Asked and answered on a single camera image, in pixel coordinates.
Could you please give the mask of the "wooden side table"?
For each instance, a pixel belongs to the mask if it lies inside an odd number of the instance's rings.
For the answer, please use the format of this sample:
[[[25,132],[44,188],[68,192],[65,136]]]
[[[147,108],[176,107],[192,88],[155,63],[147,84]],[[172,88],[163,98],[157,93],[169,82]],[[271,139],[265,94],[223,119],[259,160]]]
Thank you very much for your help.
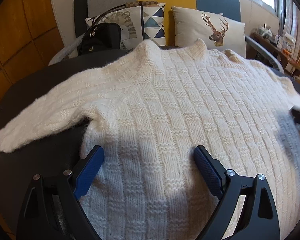
[[[276,35],[261,25],[250,34],[250,37],[279,61],[285,73],[300,83],[300,50],[295,56],[292,40]]]

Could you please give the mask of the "deer print cushion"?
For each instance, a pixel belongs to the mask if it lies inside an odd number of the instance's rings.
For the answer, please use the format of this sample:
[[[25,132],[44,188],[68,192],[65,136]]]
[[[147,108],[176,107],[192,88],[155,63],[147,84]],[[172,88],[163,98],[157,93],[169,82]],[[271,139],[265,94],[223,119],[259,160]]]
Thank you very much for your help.
[[[182,7],[172,7],[175,24],[175,46],[188,47],[197,39],[208,49],[231,49],[246,57],[245,24],[221,14]]]

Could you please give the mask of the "triangle pattern cushion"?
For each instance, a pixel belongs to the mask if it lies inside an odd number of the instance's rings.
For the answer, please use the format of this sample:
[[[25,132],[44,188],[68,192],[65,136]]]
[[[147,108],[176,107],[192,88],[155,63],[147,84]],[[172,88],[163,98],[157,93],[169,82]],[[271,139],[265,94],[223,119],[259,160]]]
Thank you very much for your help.
[[[143,40],[165,46],[165,3],[117,9],[104,15],[98,23],[116,23],[121,28],[120,48],[131,50]]]

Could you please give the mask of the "grey yellow blue sofa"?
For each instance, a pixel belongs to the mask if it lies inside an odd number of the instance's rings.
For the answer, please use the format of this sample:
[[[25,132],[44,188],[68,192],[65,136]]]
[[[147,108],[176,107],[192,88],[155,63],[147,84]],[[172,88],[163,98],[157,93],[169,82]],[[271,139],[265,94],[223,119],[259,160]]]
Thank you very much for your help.
[[[161,47],[176,47],[172,7],[182,7],[221,14],[231,20],[243,23],[241,20],[241,5],[239,0],[73,0],[76,38],[52,58],[51,64],[62,61],[73,51],[78,52],[77,47],[82,42],[84,34],[91,26],[99,24],[98,21],[107,13],[114,12],[117,9],[120,10],[128,7],[154,3],[165,3],[164,28],[166,45]],[[263,63],[274,69],[282,70],[279,61],[246,34],[245,44],[245,58],[255,59],[258,55],[261,55],[261,61]]]

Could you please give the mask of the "black leather handbag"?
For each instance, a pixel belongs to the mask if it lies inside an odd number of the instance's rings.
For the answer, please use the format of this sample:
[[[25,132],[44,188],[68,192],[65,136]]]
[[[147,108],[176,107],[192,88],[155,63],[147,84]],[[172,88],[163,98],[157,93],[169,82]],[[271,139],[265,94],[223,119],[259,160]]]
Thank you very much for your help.
[[[100,23],[91,26],[77,47],[78,55],[98,51],[120,49],[121,27],[116,23]]]

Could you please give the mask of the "cream knitted sweater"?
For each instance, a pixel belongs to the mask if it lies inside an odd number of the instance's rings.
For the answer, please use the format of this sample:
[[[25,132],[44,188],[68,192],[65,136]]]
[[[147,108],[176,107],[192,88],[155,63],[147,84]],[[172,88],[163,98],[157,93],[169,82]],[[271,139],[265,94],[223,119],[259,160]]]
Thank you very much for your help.
[[[195,239],[217,199],[193,160],[203,145],[225,168],[266,176],[285,238],[300,219],[300,108],[292,81],[202,40],[162,50],[151,41],[73,75],[0,130],[0,153],[83,119],[81,156],[105,160],[83,209],[102,239]]]

